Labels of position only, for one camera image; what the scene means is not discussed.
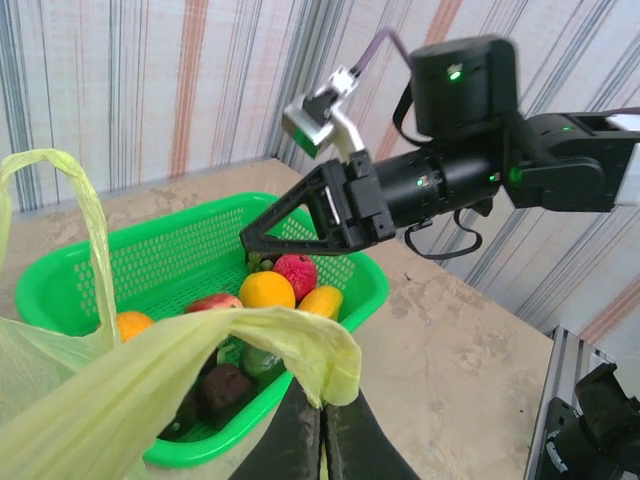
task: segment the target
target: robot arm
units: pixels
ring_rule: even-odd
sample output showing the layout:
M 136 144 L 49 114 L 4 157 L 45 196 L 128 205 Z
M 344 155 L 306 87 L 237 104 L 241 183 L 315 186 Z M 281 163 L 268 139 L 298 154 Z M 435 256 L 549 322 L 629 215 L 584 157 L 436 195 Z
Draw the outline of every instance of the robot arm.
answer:
M 525 120 L 518 111 L 515 48 L 495 36 L 422 47 L 408 63 L 411 80 L 393 120 L 418 147 L 412 152 L 373 163 L 340 110 L 357 88 L 355 67 L 339 68 L 314 96 L 285 109 L 285 131 L 308 154 L 335 145 L 341 160 L 319 164 L 249 225 L 241 233 L 247 250 L 339 255 L 394 238 L 401 228 L 412 246 L 411 234 L 436 215 L 458 212 L 458 218 L 464 208 L 489 215 L 500 187 L 516 208 L 609 212 L 640 200 L 640 133 L 624 118 L 637 116 L 623 110 Z M 411 104 L 418 132 L 431 140 L 402 131 Z M 267 235 L 300 205 L 309 208 L 317 239 Z

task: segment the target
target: yellow plastic bag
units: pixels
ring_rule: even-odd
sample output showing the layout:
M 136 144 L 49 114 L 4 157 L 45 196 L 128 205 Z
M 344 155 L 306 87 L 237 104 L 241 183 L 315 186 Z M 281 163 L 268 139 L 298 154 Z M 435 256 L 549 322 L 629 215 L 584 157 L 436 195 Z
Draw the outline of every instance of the yellow plastic bag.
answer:
M 281 356 L 316 407 L 356 398 L 359 347 L 336 322 L 302 311 L 198 312 L 163 320 L 121 344 L 105 217 L 84 171 L 64 152 L 34 150 L 0 165 L 0 269 L 11 218 L 9 177 L 40 160 L 66 173 L 76 191 L 101 326 L 67 337 L 0 318 L 1 479 L 143 478 L 142 454 L 228 335 Z

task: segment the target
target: speckled countertop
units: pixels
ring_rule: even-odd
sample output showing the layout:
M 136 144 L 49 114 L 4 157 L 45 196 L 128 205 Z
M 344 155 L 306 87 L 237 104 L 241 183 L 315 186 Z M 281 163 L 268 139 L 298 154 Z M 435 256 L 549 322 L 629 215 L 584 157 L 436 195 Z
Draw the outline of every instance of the speckled countertop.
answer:
M 281 194 L 299 178 L 267 160 L 103 205 L 113 230 L 242 191 Z M 14 222 L 0 278 L 2 314 L 16 318 L 15 284 L 29 264 L 86 238 L 75 208 Z M 354 336 L 363 350 L 362 390 L 389 439 L 424 479 L 522 478 L 551 340 L 399 242 L 367 253 L 384 268 L 391 295 Z M 267 424 L 206 465 L 151 466 L 152 477 L 225 479 Z

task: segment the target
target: orange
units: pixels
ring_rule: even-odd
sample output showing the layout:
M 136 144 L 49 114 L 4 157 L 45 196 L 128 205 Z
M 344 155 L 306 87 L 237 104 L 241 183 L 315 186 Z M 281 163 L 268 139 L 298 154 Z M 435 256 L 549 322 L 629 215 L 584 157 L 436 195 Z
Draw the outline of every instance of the orange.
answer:
M 145 328 L 153 325 L 151 317 L 140 312 L 123 312 L 116 316 L 120 338 L 123 342 L 131 340 Z
M 238 295 L 247 308 L 296 307 L 296 296 L 289 280 L 276 272 L 252 273 Z

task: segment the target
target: wall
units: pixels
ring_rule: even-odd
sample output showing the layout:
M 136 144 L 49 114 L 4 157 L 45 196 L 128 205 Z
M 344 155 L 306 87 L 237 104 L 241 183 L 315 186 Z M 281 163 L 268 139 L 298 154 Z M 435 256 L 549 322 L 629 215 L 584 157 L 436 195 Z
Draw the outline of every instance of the wall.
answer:
M 637 0 L 345 1 L 321 77 L 351 65 L 374 33 L 392 26 L 413 49 L 446 39 L 496 33 L 519 54 L 521 111 L 597 111 L 640 105 L 640 8 Z M 376 159 L 411 150 L 391 125 L 409 73 L 395 49 L 380 49 L 351 99 L 348 115 Z M 406 122 L 409 132 L 411 122 Z M 335 155 L 328 152 L 322 159 Z M 285 161 L 313 165 L 298 151 Z M 640 339 L 640 209 L 612 214 L 515 211 L 500 194 L 489 218 L 463 224 L 484 237 L 476 253 L 439 262 L 535 328 L 559 323 L 608 352 L 635 351 Z M 424 252 L 469 245 L 472 238 L 436 217 L 416 240 Z
M 383 26 L 409 48 L 511 37 L 527 115 L 640 105 L 637 1 L 0 0 L 0 151 L 66 149 L 99 191 L 265 154 L 306 172 L 314 163 L 282 136 L 278 112 Z M 408 78 L 385 44 L 348 104 L 378 160 L 410 149 L 390 122 Z M 22 211 L 71 198 L 47 167 L 11 187 Z M 485 242 L 440 262 L 447 270 L 544 332 L 562 322 L 610 353 L 637 349 L 639 209 L 514 211 L 500 194 L 489 218 L 463 219 Z M 466 242 L 442 216 L 416 243 Z
M 262 156 L 303 6 L 0 0 L 0 152 L 67 150 L 99 192 Z M 12 192 L 72 198 L 46 166 Z

